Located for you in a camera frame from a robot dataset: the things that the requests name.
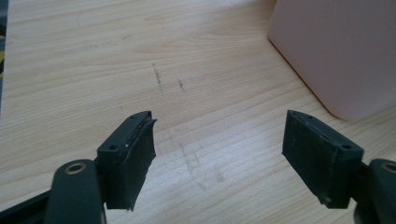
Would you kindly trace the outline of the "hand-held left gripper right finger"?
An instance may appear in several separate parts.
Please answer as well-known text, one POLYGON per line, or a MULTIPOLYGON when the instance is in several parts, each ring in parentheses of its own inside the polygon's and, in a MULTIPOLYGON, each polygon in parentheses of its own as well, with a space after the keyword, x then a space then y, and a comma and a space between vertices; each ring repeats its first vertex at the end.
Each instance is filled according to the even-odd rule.
POLYGON ((363 149, 319 119, 287 112, 282 154, 320 203, 346 208, 352 174, 361 167, 363 149))

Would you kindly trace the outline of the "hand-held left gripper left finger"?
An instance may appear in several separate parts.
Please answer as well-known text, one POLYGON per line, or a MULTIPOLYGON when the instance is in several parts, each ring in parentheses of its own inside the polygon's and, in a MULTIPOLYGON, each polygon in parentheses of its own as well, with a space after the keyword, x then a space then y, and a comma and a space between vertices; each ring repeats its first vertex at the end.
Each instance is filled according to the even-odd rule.
POLYGON ((97 149, 96 166, 107 209, 134 210, 156 157, 150 111, 129 116, 97 149))

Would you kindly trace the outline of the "pink box lid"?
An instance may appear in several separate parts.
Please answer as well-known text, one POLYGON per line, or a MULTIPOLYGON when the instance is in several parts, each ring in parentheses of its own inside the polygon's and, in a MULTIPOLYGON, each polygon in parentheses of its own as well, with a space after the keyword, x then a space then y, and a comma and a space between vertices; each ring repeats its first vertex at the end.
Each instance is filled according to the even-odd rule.
POLYGON ((396 106, 396 0, 276 0, 268 37, 336 117, 396 106))

